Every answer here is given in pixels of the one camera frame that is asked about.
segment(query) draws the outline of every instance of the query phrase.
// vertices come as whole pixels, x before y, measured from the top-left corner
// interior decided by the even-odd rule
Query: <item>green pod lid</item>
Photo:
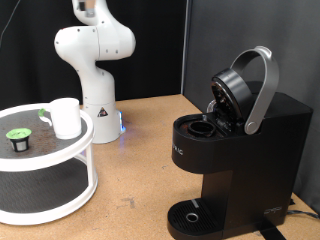
[[[12,129],[6,136],[9,139],[21,139],[30,136],[31,133],[32,131],[28,128],[17,128]]]

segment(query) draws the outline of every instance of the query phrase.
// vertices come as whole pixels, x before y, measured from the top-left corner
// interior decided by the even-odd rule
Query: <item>coffee maker handle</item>
[[[259,56],[262,57],[265,66],[265,76],[259,95],[244,127],[245,133],[249,135],[258,131],[272,98],[277,90],[279,83],[278,63],[273,58],[272,52],[268,48],[258,46],[254,49],[250,49],[241,53],[231,65],[231,69],[241,75],[247,64]]]

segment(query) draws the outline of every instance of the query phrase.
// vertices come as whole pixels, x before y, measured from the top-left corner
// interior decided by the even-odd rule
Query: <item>black coffee maker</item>
[[[265,65],[258,90],[240,76],[256,57]],[[169,210],[173,238],[218,240],[284,223],[312,109],[276,93],[278,79],[269,49],[245,51],[213,77],[208,112],[174,122],[172,160],[204,176],[201,198]]]

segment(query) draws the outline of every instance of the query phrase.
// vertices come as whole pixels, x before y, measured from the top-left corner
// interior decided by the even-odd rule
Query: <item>dark background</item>
[[[1,1],[0,31],[18,0]],[[129,58],[97,62],[115,78],[116,100],[180,93],[186,1],[108,0],[111,14],[137,41]],[[61,28],[82,26],[71,0],[22,0],[0,52],[0,110],[74,97],[82,101],[76,71],[56,53]]]
[[[230,67],[243,51],[256,46],[268,47],[280,68],[278,92],[314,109],[294,191],[319,213],[320,2],[191,2],[184,95],[206,111],[213,100],[212,76]],[[263,76],[261,58],[251,62],[243,75],[249,81],[263,81]]]

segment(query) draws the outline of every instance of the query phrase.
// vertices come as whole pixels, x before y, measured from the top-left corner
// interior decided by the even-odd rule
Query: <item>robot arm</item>
[[[132,31],[111,15],[105,0],[85,1],[86,9],[95,6],[95,14],[90,17],[81,11],[80,1],[83,2],[72,0],[74,14],[89,26],[60,30],[54,45],[58,55],[80,77],[84,111],[91,116],[95,127],[93,143],[107,143],[120,136],[120,113],[115,108],[114,78],[95,62],[131,56],[136,41]]]

